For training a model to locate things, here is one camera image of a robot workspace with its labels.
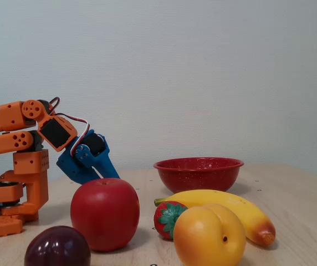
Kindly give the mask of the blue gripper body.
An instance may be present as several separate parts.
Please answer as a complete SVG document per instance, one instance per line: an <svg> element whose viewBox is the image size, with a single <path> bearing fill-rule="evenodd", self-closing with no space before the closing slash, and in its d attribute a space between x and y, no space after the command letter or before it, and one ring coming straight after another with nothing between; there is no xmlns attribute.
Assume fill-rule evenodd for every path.
<svg viewBox="0 0 317 266"><path fill-rule="evenodd" d="M78 148L79 145L84 144L84 145L102 145L104 144L108 149L108 145L106 143L105 137L103 137L100 134L96 134L94 132L94 130L90 130L86 136L80 141L79 145L75 148L75 154L71 154L71 148L73 147L73 145L75 144L76 140L78 139L78 137L75 137L74 140L72 140L70 142L70 144L68 144L65 148L65 150L63 151L63 153L59 156L58 160L57 160L57 166L62 170L62 160L72 160L75 161L76 163L82 165L78 159L75 157L76 154L76 149Z"/></svg>

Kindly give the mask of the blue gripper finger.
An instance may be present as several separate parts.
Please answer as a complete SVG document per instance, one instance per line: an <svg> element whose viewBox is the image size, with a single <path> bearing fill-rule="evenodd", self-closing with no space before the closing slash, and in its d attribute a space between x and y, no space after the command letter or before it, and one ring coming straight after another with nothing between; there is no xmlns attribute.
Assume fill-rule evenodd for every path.
<svg viewBox="0 0 317 266"><path fill-rule="evenodd" d="M62 171L72 181L80 185L100 178L100 176L93 168L87 168L72 160L62 160Z"/></svg>
<svg viewBox="0 0 317 266"><path fill-rule="evenodd" d="M94 179L99 178L97 171L102 178L120 178L110 161L109 149L104 144L91 146L81 144L76 149L75 157L87 170L94 172L96 175Z"/></svg>

